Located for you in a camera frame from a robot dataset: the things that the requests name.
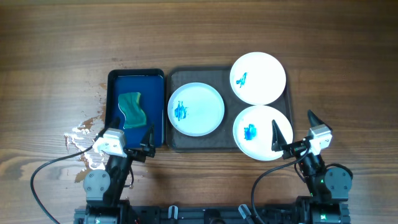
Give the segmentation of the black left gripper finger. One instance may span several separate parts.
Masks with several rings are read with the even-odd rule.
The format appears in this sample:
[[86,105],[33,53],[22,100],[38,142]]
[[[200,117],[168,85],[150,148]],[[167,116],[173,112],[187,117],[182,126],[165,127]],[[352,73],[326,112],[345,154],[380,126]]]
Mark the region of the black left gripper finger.
[[99,132],[99,136],[101,138],[120,138],[121,130],[118,129],[120,124],[120,118],[114,118],[109,124],[106,124],[105,127]]
[[155,152],[155,131],[154,125],[146,131],[144,137],[140,142],[140,146],[144,152]]

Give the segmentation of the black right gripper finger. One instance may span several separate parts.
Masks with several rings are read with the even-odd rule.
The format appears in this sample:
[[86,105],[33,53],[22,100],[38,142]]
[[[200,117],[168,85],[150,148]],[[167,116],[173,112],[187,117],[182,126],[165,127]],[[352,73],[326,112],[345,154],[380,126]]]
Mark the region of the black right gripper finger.
[[319,126],[325,124],[312,110],[307,111],[308,121],[311,127]]
[[276,121],[272,120],[272,142],[271,142],[271,150],[274,152],[283,151],[283,146],[287,145],[285,137],[283,136],[279,126]]

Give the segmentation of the green and yellow sponge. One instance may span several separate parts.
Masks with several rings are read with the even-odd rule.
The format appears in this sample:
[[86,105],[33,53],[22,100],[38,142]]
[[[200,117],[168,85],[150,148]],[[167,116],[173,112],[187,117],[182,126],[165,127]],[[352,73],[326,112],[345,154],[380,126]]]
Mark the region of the green and yellow sponge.
[[141,93],[130,92],[118,96],[118,106],[124,115],[124,129],[140,128],[147,124],[147,116],[140,106]]

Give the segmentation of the white plate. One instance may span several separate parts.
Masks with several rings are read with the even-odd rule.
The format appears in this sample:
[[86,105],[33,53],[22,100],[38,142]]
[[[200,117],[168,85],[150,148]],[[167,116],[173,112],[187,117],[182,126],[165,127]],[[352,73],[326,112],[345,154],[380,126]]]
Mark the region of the white plate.
[[250,106],[237,115],[233,137],[240,150],[259,161],[273,161],[282,156],[272,146],[272,121],[276,121],[287,143],[294,138],[292,125],[280,111],[270,106]]
[[268,105],[283,93],[287,76],[282,64],[264,52],[250,52],[235,61],[229,73],[235,95],[250,105]]
[[180,133],[199,137],[210,134],[222,122],[224,101],[212,86],[192,82],[175,90],[167,105],[172,126]]

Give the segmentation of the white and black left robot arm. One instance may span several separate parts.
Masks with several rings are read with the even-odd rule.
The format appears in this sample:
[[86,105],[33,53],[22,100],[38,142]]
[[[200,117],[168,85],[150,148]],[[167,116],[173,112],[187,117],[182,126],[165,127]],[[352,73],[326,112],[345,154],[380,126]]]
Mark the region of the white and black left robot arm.
[[140,142],[139,149],[127,148],[124,131],[119,129],[120,118],[115,118],[97,135],[93,148],[109,155],[103,170],[93,170],[86,175],[83,188],[86,207],[76,209],[75,223],[140,223],[139,215],[129,200],[122,200],[132,162],[144,163],[155,156],[155,131],[151,125]]

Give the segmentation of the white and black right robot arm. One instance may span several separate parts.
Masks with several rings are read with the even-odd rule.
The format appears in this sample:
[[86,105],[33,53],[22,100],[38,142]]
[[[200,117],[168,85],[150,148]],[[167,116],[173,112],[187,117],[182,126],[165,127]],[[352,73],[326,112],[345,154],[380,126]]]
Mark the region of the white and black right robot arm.
[[308,111],[311,128],[301,141],[288,144],[272,121],[272,150],[282,151],[284,159],[295,158],[295,170],[301,175],[310,196],[298,196],[290,205],[270,205],[262,211],[267,223],[350,223],[348,201],[353,173],[347,167],[326,165],[321,150],[328,148],[333,130]]

